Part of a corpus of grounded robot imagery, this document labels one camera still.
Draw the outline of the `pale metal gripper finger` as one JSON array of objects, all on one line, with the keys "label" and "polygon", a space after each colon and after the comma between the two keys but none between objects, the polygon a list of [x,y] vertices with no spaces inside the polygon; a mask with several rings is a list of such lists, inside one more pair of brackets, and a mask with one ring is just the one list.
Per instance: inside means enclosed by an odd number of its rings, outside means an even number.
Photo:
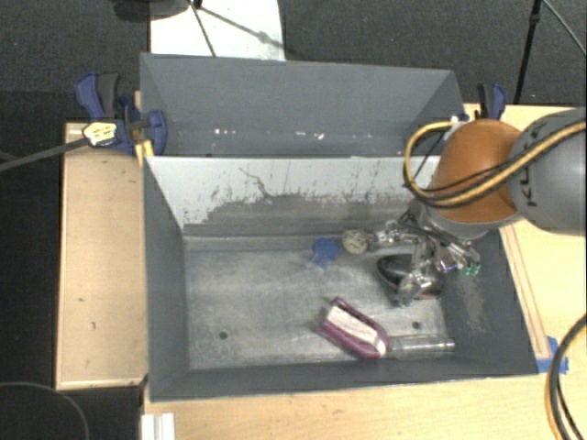
[{"label": "pale metal gripper finger", "polygon": [[415,234],[409,225],[399,222],[386,222],[367,233],[368,250],[377,251],[399,246],[414,244]]},{"label": "pale metal gripper finger", "polygon": [[443,277],[429,245],[415,245],[411,254],[401,255],[398,273],[400,304],[408,305],[414,300],[437,299],[440,296]]}]

